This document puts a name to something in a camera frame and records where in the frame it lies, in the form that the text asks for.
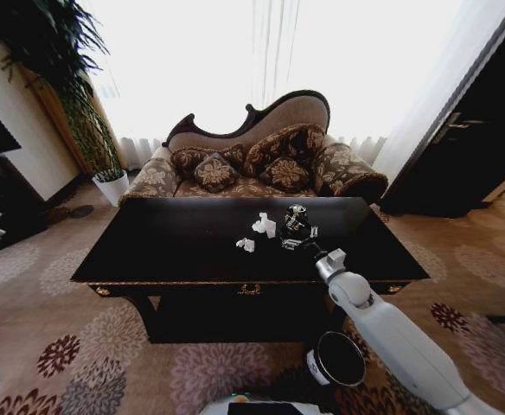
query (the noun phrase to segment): dark wooden coffee table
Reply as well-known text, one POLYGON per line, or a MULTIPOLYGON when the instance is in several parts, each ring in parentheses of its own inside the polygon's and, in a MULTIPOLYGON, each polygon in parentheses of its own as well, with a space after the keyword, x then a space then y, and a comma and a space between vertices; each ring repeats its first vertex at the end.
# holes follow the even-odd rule
POLYGON ((280 226, 293 203, 319 226, 318 244, 341 247, 378 293, 427 278, 362 199, 197 197, 126 202, 72 281, 131 301, 151 342, 309 340, 328 324, 327 287, 306 252, 251 228, 259 212, 280 226), (235 246, 244 237, 254 253, 235 246))

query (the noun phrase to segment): sofa backrest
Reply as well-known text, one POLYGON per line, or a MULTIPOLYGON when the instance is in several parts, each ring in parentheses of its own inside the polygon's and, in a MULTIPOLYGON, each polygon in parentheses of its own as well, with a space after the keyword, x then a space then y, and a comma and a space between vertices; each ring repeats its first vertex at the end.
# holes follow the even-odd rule
POLYGON ((164 147, 176 151, 184 147, 202 147, 221 150, 236 143, 243 144, 245 154, 251 147, 274 131, 294 124, 316 124, 327 131, 329 126, 329 104, 316 91, 295 91, 284 95, 262 111, 251 104, 243 125, 229 134, 213 134, 197 127, 194 114, 189 114, 170 132, 164 147))

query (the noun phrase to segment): white flower pot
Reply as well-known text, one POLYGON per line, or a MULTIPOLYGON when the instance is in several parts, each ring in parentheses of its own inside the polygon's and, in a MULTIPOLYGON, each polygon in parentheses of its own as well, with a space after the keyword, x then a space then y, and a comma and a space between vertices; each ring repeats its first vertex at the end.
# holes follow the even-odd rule
POLYGON ((118 207, 118 198, 130 187, 128 175, 125 173, 125 170, 123 171, 124 175, 113 182, 101 183, 97 180, 97 175, 93 177, 93 183, 103 192, 103 195, 106 196, 111 205, 116 208, 118 207))

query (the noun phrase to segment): sofa armrest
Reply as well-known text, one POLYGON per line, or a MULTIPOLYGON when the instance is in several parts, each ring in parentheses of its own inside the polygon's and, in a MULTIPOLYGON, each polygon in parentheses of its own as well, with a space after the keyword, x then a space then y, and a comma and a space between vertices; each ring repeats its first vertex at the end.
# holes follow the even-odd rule
POLYGON ((169 159, 169 150, 160 148, 143 166, 127 191, 120 196, 119 206, 128 199, 173 197, 182 178, 169 159))
POLYGON ((318 196, 359 196, 367 204, 387 189, 387 177, 377 173, 346 144, 330 143, 312 162, 313 187, 318 196))

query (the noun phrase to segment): white object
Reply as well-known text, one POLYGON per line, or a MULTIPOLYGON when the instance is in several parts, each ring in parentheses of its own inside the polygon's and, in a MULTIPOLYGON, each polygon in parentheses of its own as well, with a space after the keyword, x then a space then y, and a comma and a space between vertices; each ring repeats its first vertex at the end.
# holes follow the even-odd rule
POLYGON ((266 232, 266 228, 265 228, 264 224, 262 223, 262 220, 257 220, 256 222, 254 222, 252 224, 252 229, 254 232, 258 232, 258 233, 266 232))
POLYGON ((235 246, 238 248, 243 248, 247 252, 254 252, 254 241, 252 239, 240 239, 235 242, 235 246))
POLYGON ((268 214, 266 212, 259 213, 260 220, 257 220, 252 224, 252 229, 254 232, 266 233, 269 239, 276 236, 276 222, 268 219, 268 214))
POLYGON ((444 413, 502 413, 470 392, 452 359, 404 313, 383 301, 364 277, 345 271, 344 258, 337 249, 316 263, 329 296, 406 389, 444 413))
POLYGON ((104 182, 101 183, 97 180, 97 176, 93 177, 93 183, 99 188, 103 195, 105 195, 106 199, 113 205, 114 207, 118 207, 118 199, 119 197, 130 187, 130 182, 128 181, 128 175, 125 170, 124 175, 119 179, 116 179, 112 182, 104 182))
POLYGON ((329 380, 325 376, 323 376, 322 372, 318 369, 318 365, 316 364, 316 359, 314 359, 314 350, 311 350, 306 355, 306 365, 310 370, 310 374, 316 379, 316 381, 322 385, 329 385, 329 380))

